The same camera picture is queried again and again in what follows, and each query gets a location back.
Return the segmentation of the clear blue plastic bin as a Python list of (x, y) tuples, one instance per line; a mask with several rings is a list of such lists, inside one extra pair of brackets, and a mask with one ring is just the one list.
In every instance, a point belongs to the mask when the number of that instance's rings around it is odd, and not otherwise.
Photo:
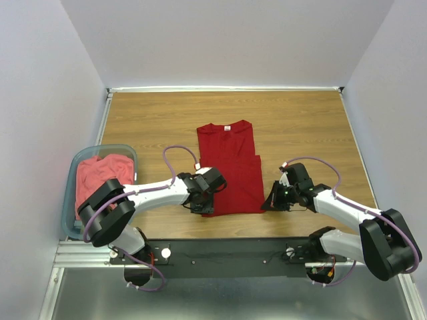
[(83, 225), (77, 218), (75, 213), (76, 202), (76, 183), (77, 183), (77, 168), (78, 165), (92, 157), (99, 157), (104, 159), (108, 155), (123, 155), (133, 161), (133, 173), (131, 174), (132, 183), (137, 183), (137, 154), (135, 150), (129, 145), (124, 144), (107, 144), (88, 147), (81, 150), (72, 160), (65, 194), (63, 199), (63, 208), (61, 213), (61, 226), (64, 233), (71, 239), (83, 239)]

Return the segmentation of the pink t-shirt in bin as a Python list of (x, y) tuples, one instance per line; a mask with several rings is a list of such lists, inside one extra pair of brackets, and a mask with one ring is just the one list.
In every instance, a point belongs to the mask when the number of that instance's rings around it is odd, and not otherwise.
[(78, 208), (109, 179), (132, 185), (134, 161), (125, 155), (113, 153), (104, 158), (95, 155), (79, 163), (75, 188), (75, 218), (78, 221)]

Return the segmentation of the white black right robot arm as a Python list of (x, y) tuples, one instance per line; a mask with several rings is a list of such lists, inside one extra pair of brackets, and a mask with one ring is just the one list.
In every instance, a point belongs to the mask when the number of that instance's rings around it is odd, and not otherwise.
[(302, 163), (284, 163), (280, 171), (282, 176), (274, 182), (263, 210), (290, 211), (298, 204), (353, 230), (349, 234), (335, 227), (321, 228), (300, 248), (287, 249), (290, 259), (322, 261), (341, 256), (365, 264), (381, 281), (417, 270), (422, 253), (399, 211), (367, 207), (341, 196), (335, 187), (316, 185)]

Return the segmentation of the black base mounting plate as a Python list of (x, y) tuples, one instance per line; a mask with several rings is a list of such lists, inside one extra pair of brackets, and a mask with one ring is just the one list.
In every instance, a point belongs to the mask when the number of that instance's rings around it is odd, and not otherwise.
[(167, 280), (237, 277), (305, 277), (316, 255), (307, 237), (151, 239), (137, 258), (154, 258)]

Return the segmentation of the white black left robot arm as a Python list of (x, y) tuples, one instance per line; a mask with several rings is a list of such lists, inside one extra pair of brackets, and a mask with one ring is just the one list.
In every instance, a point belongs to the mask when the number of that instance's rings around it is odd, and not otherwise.
[(125, 251), (131, 262), (141, 263), (147, 258), (147, 240), (130, 225), (134, 215), (168, 205), (211, 214), (214, 195), (226, 187), (226, 179), (214, 167), (145, 185), (122, 185), (117, 179), (110, 179), (77, 210), (84, 226), (83, 241), (94, 247), (115, 247)]

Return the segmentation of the dark red t-shirt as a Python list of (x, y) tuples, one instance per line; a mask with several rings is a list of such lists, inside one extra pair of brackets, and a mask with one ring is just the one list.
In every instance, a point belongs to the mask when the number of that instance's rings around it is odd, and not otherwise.
[(215, 167), (227, 187), (214, 195), (213, 217), (263, 213), (264, 184), (261, 157), (256, 154), (252, 124), (209, 123), (197, 128), (200, 164)]

